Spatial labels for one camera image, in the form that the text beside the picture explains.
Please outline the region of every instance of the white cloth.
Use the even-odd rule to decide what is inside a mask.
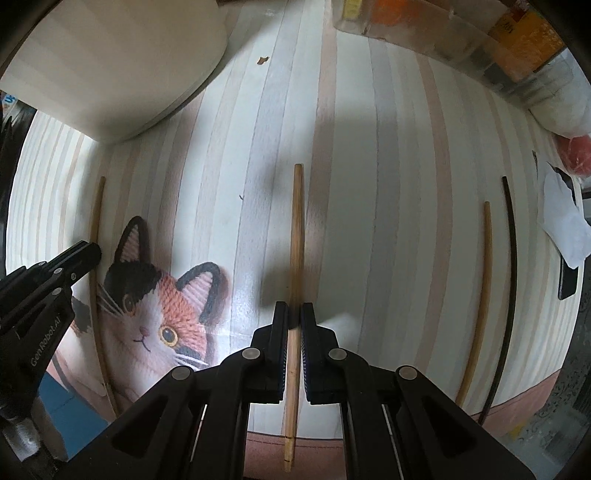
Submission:
[[[591,255],[591,226],[573,202],[571,190],[548,162],[538,165],[538,223],[570,268]]]

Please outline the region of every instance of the cat eye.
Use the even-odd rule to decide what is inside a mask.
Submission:
[[[123,305],[123,310],[128,315],[135,315],[135,303],[134,299],[131,297],[129,293],[123,295],[123,301],[121,302]]]
[[[172,327],[160,327],[160,339],[166,346],[174,347],[178,343],[178,334]]]

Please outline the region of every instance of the metal bolt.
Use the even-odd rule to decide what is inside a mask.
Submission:
[[[251,346],[249,348],[245,348],[242,351],[242,356],[247,360],[254,360],[255,358],[259,358],[261,356],[261,351],[258,348]]]
[[[405,380],[414,380],[417,377],[417,371],[413,367],[405,365],[398,370],[398,375]]]
[[[175,380],[186,380],[191,375],[192,370],[189,367],[177,367],[173,370]]]
[[[344,360],[347,358],[347,352],[345,352],[342,348],[333,348],[329,352],[329,357],[331,357],[332,360]]]

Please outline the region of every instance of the yellow object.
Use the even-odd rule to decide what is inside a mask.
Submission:
[[[500,46],[493,53],[495,63],[514,82],[523,80],[564,48],[550,24],[531,8],[511,9],[489,35]]]
[[[511,440],[515,441],[517,440],[517,437],[519,436],[519,434],[521,433],[521,430],[523,430],[523,427],[525,427],[525,424],[529,421],[529,419],[522,421],[520,424],[516,425],[513,430],[511,430],[508,435],[509,437],[511,437]]]
[[[345,20],[357,20],[361,13],[363,0],[345,0],[343,5],[343,18]]]

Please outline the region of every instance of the orange label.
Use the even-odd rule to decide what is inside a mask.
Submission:
[[[493,53],[494,61],[514,82],[536,71],[564,48],[550,24],[532,9],[518,21],[506,13],[489,35],[501,47]]]
[[[449,0],[376,0],[371,22],[389,27],[405,23],[412,27],[417,20],[447,18],[449,9]]]

